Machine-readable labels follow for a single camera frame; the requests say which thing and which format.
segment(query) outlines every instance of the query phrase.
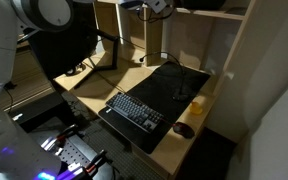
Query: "black keyboard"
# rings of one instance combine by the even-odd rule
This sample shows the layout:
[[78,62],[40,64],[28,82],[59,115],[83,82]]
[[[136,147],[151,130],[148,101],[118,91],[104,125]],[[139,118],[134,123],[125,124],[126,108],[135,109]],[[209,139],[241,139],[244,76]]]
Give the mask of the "black keyboard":
[[147,133],[151,133],[163,118],[162,114],[138,99],[121,92],[108,100],[106,105]]

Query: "wooden shelf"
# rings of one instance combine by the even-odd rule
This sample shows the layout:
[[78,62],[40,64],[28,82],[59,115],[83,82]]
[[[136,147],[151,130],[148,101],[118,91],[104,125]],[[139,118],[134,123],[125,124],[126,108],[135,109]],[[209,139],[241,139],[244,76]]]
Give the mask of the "wooden shelf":
[[210,16],[224,19],[232,19],[232,20],[244,20],[245,8],[230,8],[230,9],[222,9],[218,11],[206,11],[206,10],[189,10],[185,8],[176,8],[176,12],[178,13],[187,13],[187,14],[195,14],[201,16]]

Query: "wall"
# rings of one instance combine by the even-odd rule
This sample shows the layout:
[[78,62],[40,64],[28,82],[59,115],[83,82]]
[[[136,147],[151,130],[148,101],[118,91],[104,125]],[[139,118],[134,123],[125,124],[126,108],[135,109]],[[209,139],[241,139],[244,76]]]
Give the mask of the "wall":
[[227,179],[288,179],[288,90],[239,144]]
[[288,1],[257,0],[207,123],[239,142],[288,87]]

